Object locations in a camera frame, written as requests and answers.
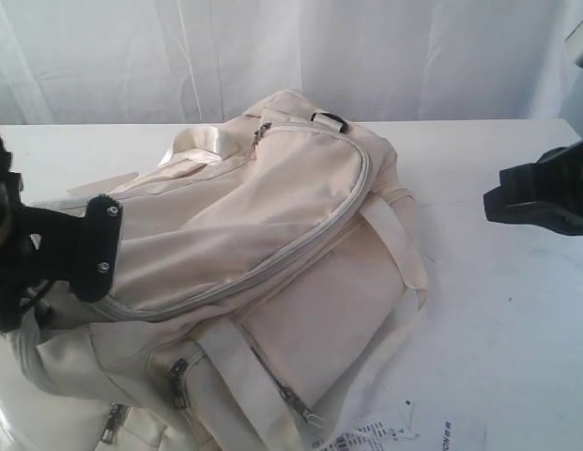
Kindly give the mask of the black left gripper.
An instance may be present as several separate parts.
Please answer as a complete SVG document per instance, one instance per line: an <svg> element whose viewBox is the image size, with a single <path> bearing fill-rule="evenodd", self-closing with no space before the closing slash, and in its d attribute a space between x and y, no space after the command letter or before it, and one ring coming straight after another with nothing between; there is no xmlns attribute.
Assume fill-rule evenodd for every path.
<svg viewBox="0 0 583 451"><path fill-rule="evenodd" d="M56 282L76 292L84 284L84 219L25 205L12 161L0 135L0 333L18 329Z"/></svg>

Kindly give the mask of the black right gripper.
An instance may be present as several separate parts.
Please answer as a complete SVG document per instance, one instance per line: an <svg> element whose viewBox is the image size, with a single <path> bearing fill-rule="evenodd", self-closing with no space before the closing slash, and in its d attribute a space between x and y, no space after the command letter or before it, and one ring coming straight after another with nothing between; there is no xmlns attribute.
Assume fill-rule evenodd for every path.
<svg viewBox="0 0 583 451"><path fill-rule="evenodd" d="M583 138L553 148L537 161L499 171L499 185L483 195L486 219L583 236Z"/></svg>

